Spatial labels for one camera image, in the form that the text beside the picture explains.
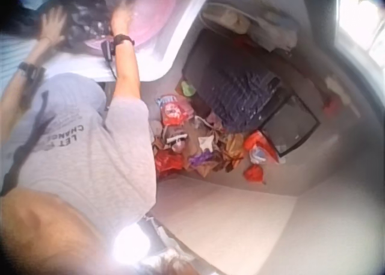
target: person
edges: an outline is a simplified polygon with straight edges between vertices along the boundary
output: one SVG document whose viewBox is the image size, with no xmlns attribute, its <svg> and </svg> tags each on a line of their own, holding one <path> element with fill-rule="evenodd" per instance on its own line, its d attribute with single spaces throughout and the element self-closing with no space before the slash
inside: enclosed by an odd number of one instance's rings
<svg viewBox="0 0 385 275">
<path fill-rule="evenodd" d="M 64 40 L 65 21 L 61 7 L 43 16 L 26 64 L 41 65 Z M 128 8 L 119 6 L 113 34 L 127 35 L 129 21 Z M 45 81 L 25 110 L 28 80 L 19 69 L 1 98 L 2 247 L 26 273 L 121 274 L 109 255 L 114 238 L 155 204 L 149 112 L 131 41 L 117 45 L 115 55 L 116 87 L 105 119 L 102 88 L 72 73 Z M 122 274 L 139 274 L 131 271 Z"/>
</svg>

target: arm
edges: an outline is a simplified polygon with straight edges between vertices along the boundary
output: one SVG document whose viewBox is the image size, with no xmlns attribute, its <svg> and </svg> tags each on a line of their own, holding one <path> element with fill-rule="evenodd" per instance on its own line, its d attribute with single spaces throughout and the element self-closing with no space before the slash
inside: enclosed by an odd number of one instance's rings
<svg viewBox="0 0 385 275">
<path fill-rule="evenodd" d="M 38 66 L 42 62 L 42 57 L 47 51 L 64 40 L 60 32 L 66 21 L 66 15 L 61 8 L 53 8 L 48 15 L 43 15 L 42 34 L 40 40 L 32 49 L 24 62 Z M 20 109 L 20 100 L 26 84 L 26 77 L 21 70 L 17 70 L 0 101 L 0 132 L 1 142 L 6 140 L 22 110 Z"/>
<path fill-rule="evenodd" d="M 112 33 L 128 35 L 131 12 L 128 7 L 120 6 L 111 21 Z M 134 46 L 125 41 L 115 49 L 117 81 L 114 97 L 133 97 L 140 99 L 140 80 Z"/>
</svg>

